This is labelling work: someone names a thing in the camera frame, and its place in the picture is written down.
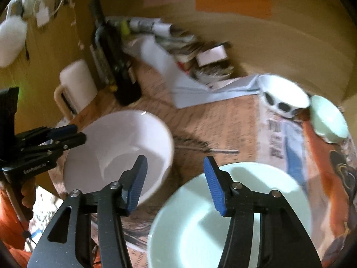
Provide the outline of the person's left hand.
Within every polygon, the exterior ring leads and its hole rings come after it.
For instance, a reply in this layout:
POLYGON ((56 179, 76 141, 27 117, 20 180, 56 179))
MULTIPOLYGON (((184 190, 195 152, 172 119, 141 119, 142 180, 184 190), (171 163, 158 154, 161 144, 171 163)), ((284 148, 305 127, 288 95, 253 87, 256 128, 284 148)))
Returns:
POLYGON ((33 211, 33 206, 36 201, 36 179, 34 177, 25 181, 21 188, 21 194, 23 195, 22 204, 29 211, 33 211))

